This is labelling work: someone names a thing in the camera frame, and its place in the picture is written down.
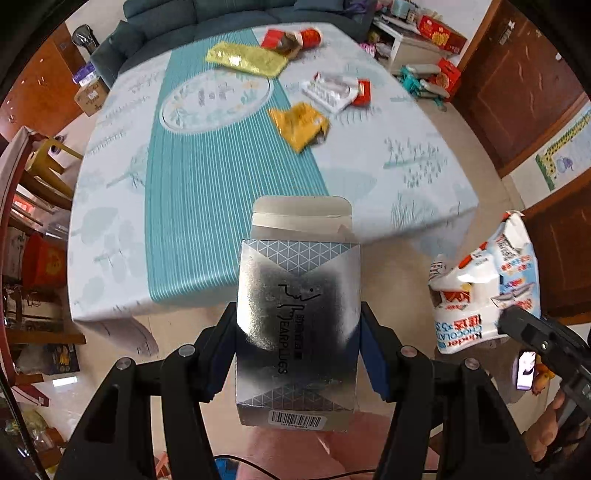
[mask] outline gray sofa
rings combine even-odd
[[[376,0],[353,17],[296,10],[296,0],[127,0],[120,22],[90,56],[90,61],[111,87],[117,75],[161,53],[195,40],[243,28],[289,22],[326,22],[352,39],[366,40]]]

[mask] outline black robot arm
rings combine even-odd
[[[379,325],[366,303],[360,329],[361,355],[372,388],[384,401],[396,402],[375,480],[419,480],[430,430],[442,423],[438,480],[549,478],[548,472],[538,473],[478,361],[467,359],[458,366],[430,360]],[[589,386],[589,348],[584,342],[569,340],[560,324],[538,320],[518,307],[502,314],[499,329],[540,353],[563,377],[567,395],[588,412],[591,395],[584,392]],[[236,304],[230,303],[215,327],[165,360],[141,365],[129,358],[118,360],[82,415],[56,480],[154,479],[151,395],[162,397],[174,480],[220,480],[199,404],[210,402],[222,389],[235,338]]]

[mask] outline cardboard box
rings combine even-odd
[[[445,23],[423,15],[418,23],[418,30],[423,37],[431,40],[442,50],[460,53],[467,42],[466,37],[448,27]]]
[[[109,94],[109,88],[103,79],[97,79],[91,84],[81,87],[74,97],[74,101],[82,108],[82,111],[92,116],[98,112]]]
[[[339,197],[262,197],[242,246],[241,423],[346,430],[355,408],[361,254]]]

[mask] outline phone screen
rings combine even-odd
[[[517,361],[517,389],[530,390],[534,382],[535,352],[525,351]]]

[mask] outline kinder chocolate bag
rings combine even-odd
[[[496,232],[455,268],[437,257],[429,272],[437,347],[455,353],[505,337],[497,330],[503,309],[518,305],[539,318],[538,264],[522,214],[505,214]]]

